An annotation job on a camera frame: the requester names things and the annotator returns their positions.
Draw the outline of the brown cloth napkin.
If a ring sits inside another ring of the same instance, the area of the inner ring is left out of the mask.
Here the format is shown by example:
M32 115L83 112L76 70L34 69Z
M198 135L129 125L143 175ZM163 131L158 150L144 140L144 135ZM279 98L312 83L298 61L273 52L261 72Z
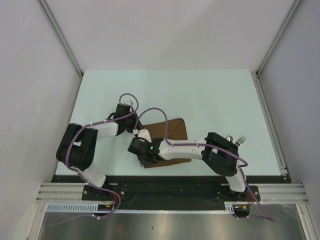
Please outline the brown cloth napkin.
M144 129L138 134L139 137L146 137L147 140L153 140L154 138L165 137L165 122L158 122L153 124L144 125ZM167 138L169 140L188 140L187 129L185 121L182 118L175 118L168 120ZM178 165L182 163L189 163L192 160L190 158L174 158L171 160L158 161L157 163L142 163L140 165L144 169L166 167L172 165Z

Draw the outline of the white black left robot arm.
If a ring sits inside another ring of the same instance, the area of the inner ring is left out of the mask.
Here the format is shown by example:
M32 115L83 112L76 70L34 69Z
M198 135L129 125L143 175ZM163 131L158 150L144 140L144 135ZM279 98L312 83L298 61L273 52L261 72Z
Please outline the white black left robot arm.
M111 188L105 184L106 175L94 163L97 142L124 132L132 133L138 115L133 102L118 103L115 112L98 124L90 123L83 129L80 124L70 123L56 152L56 159L76 172L85 183L94 186L93 194L100 200L110 196Z

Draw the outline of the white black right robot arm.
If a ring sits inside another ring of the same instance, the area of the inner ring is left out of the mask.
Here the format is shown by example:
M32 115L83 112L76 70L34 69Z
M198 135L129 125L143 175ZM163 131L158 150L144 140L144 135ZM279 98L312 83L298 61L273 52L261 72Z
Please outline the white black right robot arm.
M209 132L207 137L194 141L166 138L150 140L145 134L138 133L127 150L137 156L142 166L175 159L201 160L214 173L225 177L235 200L242 201L249 194L242 170L248 163L239 156L237 145L215 132Z

